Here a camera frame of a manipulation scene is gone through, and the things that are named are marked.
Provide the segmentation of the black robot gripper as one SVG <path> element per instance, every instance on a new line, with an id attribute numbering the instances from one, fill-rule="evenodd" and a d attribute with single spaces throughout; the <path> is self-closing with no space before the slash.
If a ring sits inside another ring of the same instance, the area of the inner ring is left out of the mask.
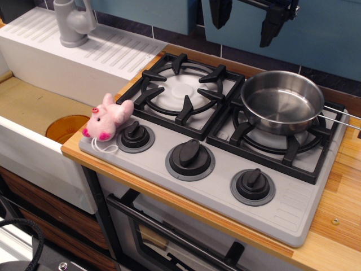
<path id="1" fill-rule="evenodd" d="M 248 5 L 267 11 L 262 22 L 260 47 L 270 46 L 272 40 L 278 36 L 284 23 L 294 20 L 299 11 L 299 0 L 241 0 Z M 228 22 L 232 11 L 232 0 L 209 0 L 212 23 L 221 29 Z M 279 14 L 271 14 L 271 10 L 280 10 Z"/>

